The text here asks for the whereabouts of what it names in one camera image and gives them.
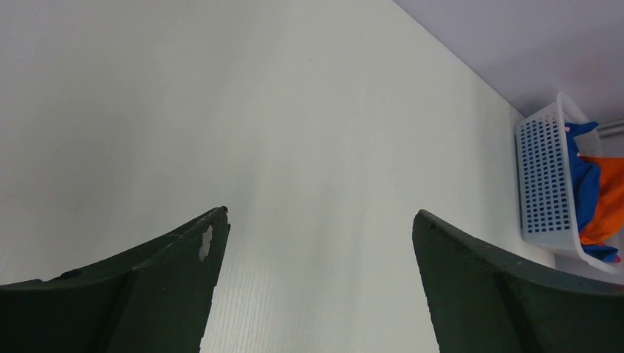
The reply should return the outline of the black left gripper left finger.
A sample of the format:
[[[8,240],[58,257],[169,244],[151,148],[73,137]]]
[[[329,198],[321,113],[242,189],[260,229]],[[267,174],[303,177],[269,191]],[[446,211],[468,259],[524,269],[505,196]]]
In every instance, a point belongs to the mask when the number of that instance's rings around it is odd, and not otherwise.
[[[199,352],[230,234],[216,207],[99,262],[1,287],[3,352]]]

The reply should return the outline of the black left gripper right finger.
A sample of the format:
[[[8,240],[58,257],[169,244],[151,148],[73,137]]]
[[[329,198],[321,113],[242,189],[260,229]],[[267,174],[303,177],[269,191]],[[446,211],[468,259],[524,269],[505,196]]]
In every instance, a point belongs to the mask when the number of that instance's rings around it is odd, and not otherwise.
[[[441,352],[621,352],[623,287],[475,238],[426,210],[412,240]]]

